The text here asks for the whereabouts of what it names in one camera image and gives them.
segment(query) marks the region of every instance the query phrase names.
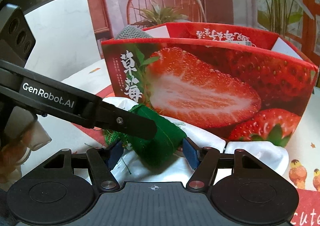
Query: crosshair symbol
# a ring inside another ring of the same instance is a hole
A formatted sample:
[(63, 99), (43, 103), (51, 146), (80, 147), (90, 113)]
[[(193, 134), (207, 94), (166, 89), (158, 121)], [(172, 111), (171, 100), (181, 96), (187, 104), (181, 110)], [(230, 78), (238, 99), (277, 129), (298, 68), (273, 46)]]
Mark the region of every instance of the crosshair symbol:
[(157, 185), (153, 185), (153, 186), (151, 186), (151, 187), (149, 187), (149, 188), (151, 188), (152, 190), (158, 190), (159, 188), (161, 188), (161, 187), (159, 187), (159, 186), (157, 186)]

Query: strawberry box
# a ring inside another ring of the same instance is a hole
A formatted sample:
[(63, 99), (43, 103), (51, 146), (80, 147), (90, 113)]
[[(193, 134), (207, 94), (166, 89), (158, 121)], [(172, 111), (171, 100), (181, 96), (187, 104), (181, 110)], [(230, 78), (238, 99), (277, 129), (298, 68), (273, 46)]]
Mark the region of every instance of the strawberry box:
[[(210, 23), (166, 28), (170, 38), (102, 43), (116, 96), (227, 141), (286, 146), (317, 78), (308, 58), (263, 30)], [(278, 42), (299, 59), (271, 51)]]

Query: wooden cabinet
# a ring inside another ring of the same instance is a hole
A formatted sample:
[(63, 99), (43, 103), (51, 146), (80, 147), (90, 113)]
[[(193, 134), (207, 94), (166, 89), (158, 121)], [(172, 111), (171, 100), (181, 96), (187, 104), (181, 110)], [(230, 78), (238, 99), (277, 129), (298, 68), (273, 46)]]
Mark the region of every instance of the wooden cabinet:
[(109, 33), (113, 37), (106, 0), (88, 0), (88, 4), (94, 33)]

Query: white bead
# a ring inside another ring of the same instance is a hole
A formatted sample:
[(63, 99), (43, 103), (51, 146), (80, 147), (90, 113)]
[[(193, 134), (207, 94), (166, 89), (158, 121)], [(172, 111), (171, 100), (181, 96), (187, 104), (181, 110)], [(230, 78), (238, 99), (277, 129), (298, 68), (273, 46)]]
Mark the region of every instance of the white bead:
[(128, 150), (131, 150), (131, 149), (132, 149), (131, 143), (128, 143), (126, 148), (127, 148)]

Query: ribbed gray panel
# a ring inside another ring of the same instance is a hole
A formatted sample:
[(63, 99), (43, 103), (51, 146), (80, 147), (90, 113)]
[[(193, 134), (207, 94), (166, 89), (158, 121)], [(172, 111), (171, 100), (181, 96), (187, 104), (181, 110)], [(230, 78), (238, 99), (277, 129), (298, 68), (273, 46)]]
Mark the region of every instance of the ribbed gray panel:
[(236, 226), (211, 206), (204, 194), (181, 183), (126, 183), (104, 193), (93, 209), (67, 226)]

